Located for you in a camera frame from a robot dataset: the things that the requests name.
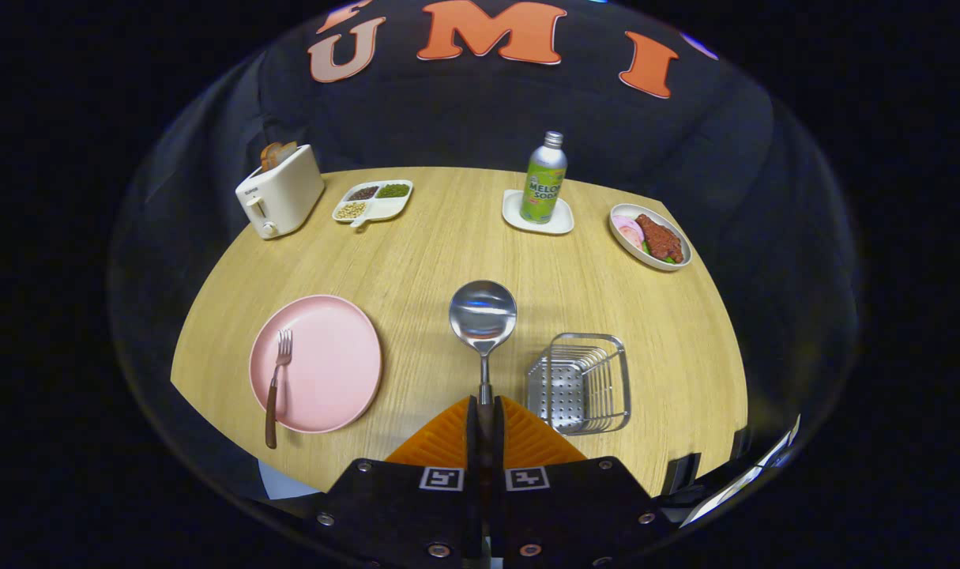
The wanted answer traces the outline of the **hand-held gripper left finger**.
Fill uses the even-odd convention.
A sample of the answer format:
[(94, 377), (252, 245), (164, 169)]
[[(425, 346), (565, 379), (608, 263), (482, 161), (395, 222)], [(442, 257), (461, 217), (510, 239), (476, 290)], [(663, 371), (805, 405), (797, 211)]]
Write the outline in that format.
[(479, 419), (454, 424), (464, 465), (357, 458), (314, 502), (314, 540), (356, 568), (462, 568), (482, 554)]

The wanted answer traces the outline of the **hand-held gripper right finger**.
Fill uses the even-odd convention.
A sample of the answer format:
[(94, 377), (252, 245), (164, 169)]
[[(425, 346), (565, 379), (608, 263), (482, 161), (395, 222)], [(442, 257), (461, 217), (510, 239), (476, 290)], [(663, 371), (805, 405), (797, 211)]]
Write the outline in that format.
[(495, 399), (488, 529), (505, 568), (635, 568), (670, 541), (670, 519), (619, 458), (551, 464), (535, 453), (569, 444), (544, 428), (522, 461), (510, 461), (527, 416)]

